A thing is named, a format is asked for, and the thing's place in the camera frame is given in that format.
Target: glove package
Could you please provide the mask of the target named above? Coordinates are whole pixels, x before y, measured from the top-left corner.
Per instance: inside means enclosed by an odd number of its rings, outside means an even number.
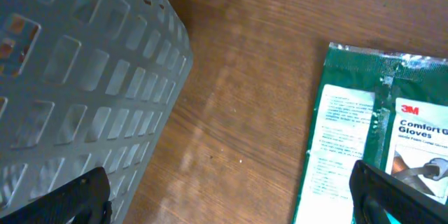
[[[331,43],[293,223],[351,223],[359,159],[446,204],[447,87],[445,59]]]

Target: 3m logo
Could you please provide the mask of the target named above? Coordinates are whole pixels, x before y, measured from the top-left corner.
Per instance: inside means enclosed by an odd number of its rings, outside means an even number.
[[[413,113],[414,115],[419,115],[419,108],[414,108],[412,106],[402,105],[401,111],[405,113]]]

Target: wooden table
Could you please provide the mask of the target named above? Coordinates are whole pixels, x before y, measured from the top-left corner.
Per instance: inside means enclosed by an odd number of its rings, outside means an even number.
[[[170,1],[195,63],[126,223],[290,223],[328,43],[448,56],[448,0]]]

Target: gray plastic basket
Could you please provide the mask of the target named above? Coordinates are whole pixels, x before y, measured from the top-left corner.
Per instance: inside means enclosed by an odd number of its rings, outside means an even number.
[[[1,0],[0,217],[103,166],[121,223],[193,63],[168,0]]]

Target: white label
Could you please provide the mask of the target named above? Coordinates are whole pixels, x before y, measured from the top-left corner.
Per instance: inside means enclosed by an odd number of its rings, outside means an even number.
[[[391,145],[386,172],[397,174],[406,169],[439,167],[448,170],[448,107],[397,98]],[[421,174],[407,178],[410,185],[427,196],[445,203],[448,177]]]
[[[373,92],[323,87],[296,223],[351,223],[349,179],[363,157],[374,101]]]

